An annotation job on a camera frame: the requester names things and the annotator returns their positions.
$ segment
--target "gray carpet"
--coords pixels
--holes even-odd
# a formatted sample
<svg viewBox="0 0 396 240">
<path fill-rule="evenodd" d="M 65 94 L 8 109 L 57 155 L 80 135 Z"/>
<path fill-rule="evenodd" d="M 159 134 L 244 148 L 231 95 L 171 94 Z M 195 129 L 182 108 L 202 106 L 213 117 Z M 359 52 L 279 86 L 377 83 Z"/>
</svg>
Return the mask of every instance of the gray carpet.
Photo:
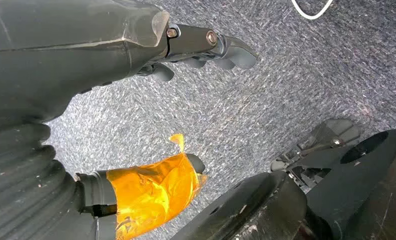
<svg viewBox="0 0 396 240">
<path fill-rule="evenodd" d="M 153 0 L 171 22 L 214 28 L 259 54 L 251 70 L 170 65 L 169 82 L 133 77 L 76 96 L 50 123 L 71 172 L 149 164 L 177 153 L 183 133 L 210 179 L 178 217 L 139 239 L 169 239 L 234 183 L 329 118 L 363 136 L 396 128 L 396 0 L 334 0 L 305 20 L 289 0 Z M 317 13 L 324 1 L 298 1 Z"/>
</svg>

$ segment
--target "screw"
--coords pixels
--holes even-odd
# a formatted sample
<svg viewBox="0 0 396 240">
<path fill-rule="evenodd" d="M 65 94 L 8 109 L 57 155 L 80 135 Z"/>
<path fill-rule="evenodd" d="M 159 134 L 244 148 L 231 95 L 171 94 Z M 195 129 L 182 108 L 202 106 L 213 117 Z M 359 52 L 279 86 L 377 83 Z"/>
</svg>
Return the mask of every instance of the screw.
<svg viewBox="0 0 396 240">
<path fill-rule="evenodd" d="M 207 32 L 207 41 L 211 46 L 215 46 L 217 44 L 217 34 L 214 31 Z"/>
<path fill-rule="evenodd" d="M 339 145 L 339 144 L 341 144 L 341 141 L 338 140 L 338 139 L 336 139 L 336 138 L 334 138 L 334 139 L 333 139 L 333 143 L 334 143 L 335 145 Z"/>
<path fill-rule="evenodd" d="M 177 37 L 177 30 L 175 28 L 167 29 L 167 37 L 169 39 L 173 39 L 173 38 Z"/>
</svg>

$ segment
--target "scuff mark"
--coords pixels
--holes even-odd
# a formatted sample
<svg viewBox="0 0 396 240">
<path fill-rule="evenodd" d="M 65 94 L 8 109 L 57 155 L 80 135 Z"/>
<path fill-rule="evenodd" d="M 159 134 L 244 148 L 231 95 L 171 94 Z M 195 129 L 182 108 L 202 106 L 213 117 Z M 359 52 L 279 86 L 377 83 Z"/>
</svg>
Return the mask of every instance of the scuff mark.
<svg viewBox="0 0 396 240">
<path fill-rule="evenodd" d="M 115 228 L 116 231 L 118 231 L 118 229 L 125 227 L 126 231 L 130 230 L 130 225 L 127 225 L 129 223 L 131 223 L 132 221 L 130 220 L 130 217 L 127 216 L 124 218 L 124 221 L 122 221 L 120 224 L 118 224 L 118 226 Z"/>
<path fill-rule="evenodd" d="M 125 19 L 125 22 L 123 23 L 123 25 L 124 25 L 124 31 L 123 31 L 123 35 L 121 36 L 121 38 L 125 39 L 126 38 L 126 31 L 127 31 L 128 26 L 129 26 L 129 21 L 127 20 L 127 18 Z"/>
<path fill-rule="evenodd" d="M 380 227 L 381 227 L 381 226 L 380 226 L 380 222 L 377 220 L 377 219 L 379 219 L 379 216 L 376 215 L 376 214 L 375 214 L 375 216 L 376 216 L 376 218 L 374 219 L 375 222 L 379 225 L 379 229 L 381 229 L 382 233 L 385 234 L 385 236 L 386 236 L 386 233 L 385 233 L 385 231 L 383 230 L 383 228 L 380 228 Z M 376 239 L 376 235 L 375 235 L 374 232 L 373 232 L 373 233 L 371 234 L 371 236 L 370 236 L 370 240 L 375 240 L 375 239 Z"/>
<path fill-rule="evenodd" d="M 339 225 L 339 223 L 336 220 L 334 222 L 338 226 L 338 229 L 339 229 L 339 236 L 340 236 L 339 240 L 342 240 L 342 229 L 341 229 L 341 226 Z"/>
<path fill-rule="evenodd" d="M 385 214 L 383 215 L 382 222 L 379 225 L 379 231 L 377 231 L 376 237 L 374 239 L 377 239 L 377 237 L 379 236 L 380 232 L 383 230 L 383 223 L 385 222 L 386 215 L 388 215 L 388 210 L 389 210 L 389 206 L 391 204 L 391 199 L 392 199 L 392 193 L 389 196 L 388 203 L 386 204 Z"/>
<path fill-rule="evenodd" d="M 2 26 L 3 31 L 5 32 L 6 39 L 8 40 L 9 45 L 10 45 L 11 47 L 14 47 L 14 45 L 13 45 L 13 43 L 12 43 L 11 36 L 9 35 L 8 28 L 6 27 L 6 25 L 5 25 L 5 23 L 3 22 L 3 20 L 2 20 L 1 17 L 0 17 L 0 25 Z"/>
<path fill-rule="evenodd" d="M 239 212 L 239 214 L 241 214 L 244 210 L 245 210 L 245 208 L 246 208 L 246 204 L 242 207 L 242 209 L 240 210 L 240 212 Z"/>
</svg>

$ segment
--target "black plastic part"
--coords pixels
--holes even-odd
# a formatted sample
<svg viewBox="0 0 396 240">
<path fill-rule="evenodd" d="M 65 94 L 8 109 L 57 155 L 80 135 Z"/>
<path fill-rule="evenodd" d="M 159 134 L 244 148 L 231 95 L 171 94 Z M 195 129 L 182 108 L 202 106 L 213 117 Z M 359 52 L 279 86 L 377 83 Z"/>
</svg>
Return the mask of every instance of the black plastic part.
<svg viewBox="0 0 396 240">
<path fill-rule="evenodd" d="M 191 57 L 191 58 L 184 60 L 183 63 L 189 65 L 192 68 L 200 69 L 200 68 L 204 67 L 207 62 Z"/>
<path fill-rule="evenodd" d="M 386 176 L 374 186 L 346 226 L 344 239 L 368 237 L 377 240 L 396 239 L 396 154 Z"/>
<path fill-rule="evenodd" d="M 205 53 L 214 48 L 207 41 L 207 33 L 211 29 L 178 24 L 180 35 L 168 39 L 169 49 L 167 61 L 175 62 Z"/>
<path fill-rule="evenodd" d="M 174 77 L 174 72 L 162 63 L 154 64 L 153 68 L 152 74 L 164 82 L 168 82 Z"/>
<path fill-rule="evenodd" d="M 219 34 L 217 45 L 218 48 L 213 49 L 211 53 L 218 56 L 215 63 L 223 69 L 230 69 L 231 66 L 250 69 L 257 63 L 257 54 L 254 50 L 236 37 Z"/>
<path fill-rule="evenodd" d="M 187 153 L 186 155 L 190 163 L 192 164 L 193 168 L 195 169 L 195 172 L 202 174 L 205 170 L 205 165 L 202 162 L 202 160 L 198 156 L 191 153 Z"/>
<path fill-rule="evenodd" d="M 329 119 L 316 126 L 310 134 L 298 141 L 280 156 L 272 161 L 270 170 L 284 170 L 312 152 L 345 146 L 354 146 L 358 143 L 360 129 L 346 119 Z"/>
<path fill-rule="evenodd" d="M 105 171 L 94 171 L 91 174 L 76 173 L 76 178 L 83 186 L 84 206 L 117 204 L 112 184 Z"/>
<path fill-rule="evenodd" d="M 139 14 L 137 8 L 158 10 L 134 1 L 0 1 L 0 128 L 54 119 L 76 94 L 133 76 L 144 65 L 165 57 L 165 31 L 155 47 L 126 40 L 99 41 L 99 36 L 122 35 L 125 28 L 120 27 L 127 17 Z M 143 22 L 133 27 L 147 32 L 151 12 L 141 10 L 140 14 L 136 18 Z M 53 21 L 59 15 L 66 18 Z"/>
<path fill-rule="evenodd" d="M 330 169 L 306 196 L 312 211 L 330 225 L 334 239 L 342 239 L 350 229 L 347 226 L 351 217 L 366 205 L 367 201 L 372 202 L 370 195 L 377 185 L 396 190 L 396 181 L 393 184 L 385 182 L 387 173 L 393 166 L 391 164 L 395 161 L 396 130 L 389 130 L 378 133 L 354 147 L 311 153 L 289 166 L 288 171 L 294 172 L 297 168 Z M 378 193 L 383 197 L 389 194 L 396 195 L 396 192 L 389 190 L 386 193 Z M 383 202 L 379 201 L 376 206 L 381 205 L 382 207 L 379 207 L 384 210 L 384 204 L 387 205 L 384 201 L 385 199 Z M 361 219 L 361 223 L 364 221 L 368 224 L 369 219 Z M 378 224 L 369 225 L 370 227 L 366 225 L 366 229 L 376 231 L 378 228 Z M 354 224 L 353 228 L 358 229 L 359 225 Z M 354 232 L 351 235 L 358 236 L 359 233 Z"/>
<path fill-rule="evenodd" d="M 314 228 L 312 239 L 329 240 L 328 225 L 306 211 L 304 193 L 286 173 L 261 173 L 220 196 L 171 239 L 292 240 L 306 227 Z"/>
<path fill-rule="evenodd" d="M 109 215 L 104 217 L 96 217 L 94 224 L 96 230 L 94 231 L 95 238 L 92 240 L 114 240 L 115 228 L 117 227 L 117 216 Z"/>
<path fill-rule="evenodd" d="M 81 184 L 53 160 L 51 146 L 41 145 L 49 135 L 42 124 L 0 129 L 0 240 L 84 239 L 91 234 L 93 218 L 79 215 Z"/>
</svg>

